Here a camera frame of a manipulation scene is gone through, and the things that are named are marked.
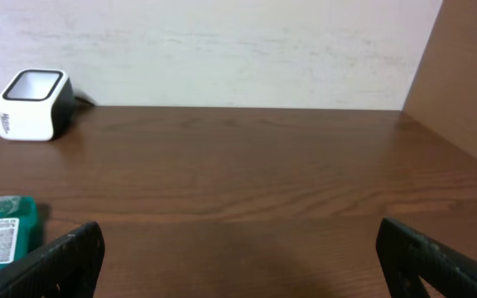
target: green container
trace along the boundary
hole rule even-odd
[[[36,204],[31,197],[0,197],[0,268],[24,257],[41,243]]]

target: white wall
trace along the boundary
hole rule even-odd
[[[441,0],[0,0],[0,92],[66,70],[103,105],[400,109]]]

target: wooden table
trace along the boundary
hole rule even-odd
[[[393,216],[477,259],[477,160],[399,112],[94,108],[0,139],[0,195],[104,232],[97,297],[388,296]]]

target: wooden side panel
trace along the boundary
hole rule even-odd
[[[477,0],[443,3],[404,111],[477,157]]]

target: wooden tabletop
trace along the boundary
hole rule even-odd
[[[93,108],[0,139],[14,194],[48,240],[99,222],[97,297],[388,296],[384,216],[477,259],[477,160],[400,112]]]

